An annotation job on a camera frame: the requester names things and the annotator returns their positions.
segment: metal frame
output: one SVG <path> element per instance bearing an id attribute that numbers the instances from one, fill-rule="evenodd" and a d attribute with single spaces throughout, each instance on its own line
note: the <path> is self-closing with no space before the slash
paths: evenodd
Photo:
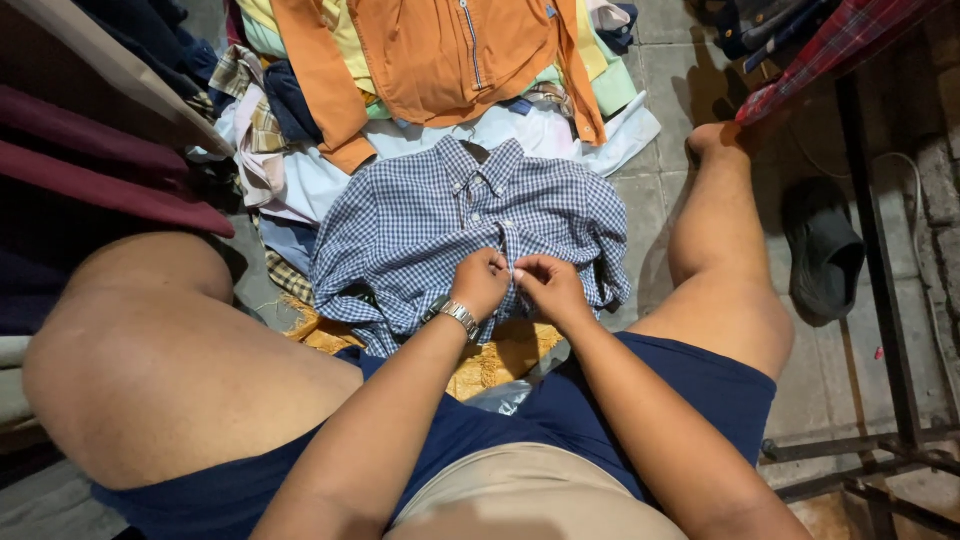
<path id="1" fill-rule="evenodd" d="M 897 538 L 893 520 L 895 514 L 948 538 L 960 538 L 960 523 L 898 499 L 867 483 L 926 467 L 960 477 L 960 463 L 950 454 L 924 448 L 924 443 L 960 439 L 960 426 L 921 429 L 879 200 L 874 196 L 870 182 L 870 167 L 864 144 L 866 136 L 855 72 L 849 72 L 837 79 L 836 94 L 844 141 L 847 144 L 853 191 L 860 214 L 860 226 L 867 245 L 867 267 L 870 270 L 870 282 L 876 301 L 876 318 L 897 417 L 897 431 L 784 448 L 766 440 L 763 454 L 771 461 L 784 463 L 874 450 L 889 452 L 894 455 L 893 459 L 867 463 L 860 469 L 788 486 L 777 490 L 777 494 L 785 502 L 795 503 L 827 493 L 849 493 L 867 502 L 877 539 Z"/>

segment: orange shirt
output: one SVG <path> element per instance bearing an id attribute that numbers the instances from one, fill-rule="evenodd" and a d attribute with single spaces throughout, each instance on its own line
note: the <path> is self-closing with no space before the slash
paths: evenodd
<path id="1" fill-rule="evenodd" d="M 352 172 L 373 149 L 367 111 L 321 13 L 321 0 L 271 0 L 321 152 Z M 349 0 L 377 95 L 413 124 L 451 126 L 517 97 L 554 60 L 584 142 L 606 142 L 576 48 L 576 0 Z"/>

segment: blue gingham shirt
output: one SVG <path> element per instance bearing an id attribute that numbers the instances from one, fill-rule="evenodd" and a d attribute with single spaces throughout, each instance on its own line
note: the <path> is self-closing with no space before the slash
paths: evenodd
<path id="1" fill-rule="evenodd" d="M 389 356 L 449 293 L 457 263 L 480 248 L 504 253 L 511 272 L 518 258 L 538 253 L 574 263 L 600 309 L 630 296 L 626 241 L 623 202 L 579 163 L 526 158 L 511 139 L 481 164 L 447 136 L 356 175 L 321 224 L 310 281 L 318 313 L 350 324 L 371 355 Z M 372 290 L 376 307 L 341 294 L 355 284 Z M 511 283 L 479 342 L 532 310 Z"/>

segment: hand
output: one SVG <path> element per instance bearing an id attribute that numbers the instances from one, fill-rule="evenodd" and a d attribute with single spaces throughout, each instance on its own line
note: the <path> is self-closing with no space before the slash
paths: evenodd
<path id="1" fill-rule="evenodd" d="M 466 307 L 479 323 L 500 306 L 509 286 L 507 259 L 494 248 L 483 248 L 457 265 L 450 300 Z"/>
<path id="2" fill-rule="evenodd" d="M 577 269 L 565 260 L 549 255 L 520 258 L 514 263 L 514 281 L 560 331 L 596 320 Z"/>

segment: navy blue shorts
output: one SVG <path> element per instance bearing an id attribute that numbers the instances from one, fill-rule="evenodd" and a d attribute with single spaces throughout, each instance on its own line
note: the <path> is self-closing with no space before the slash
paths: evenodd
<path id="1" fill-rule="evenodd" d="M 747 458 L 756 464 L 777 392 L 756 369 L 671 339 L 616 335 L 643 358 Z M 383 358 L 359 347 L 339 358 L 358 365 L 364 380 Z M 264 455 L 238 459 L 159 484 L 115 491 L 93 485 L 95 499 L 115 508 L 150 540 L 247 538 L 300 453 L 323 428 Z M 430 479 L 454 461 L 494 446 L 537 442 L 581 455 L 634 494 L 656 503 L 604 420 L 575 356 L 538 383 L 514 416 L 463 405 L 444 395 L 413 476 L 394 517 Z"/>

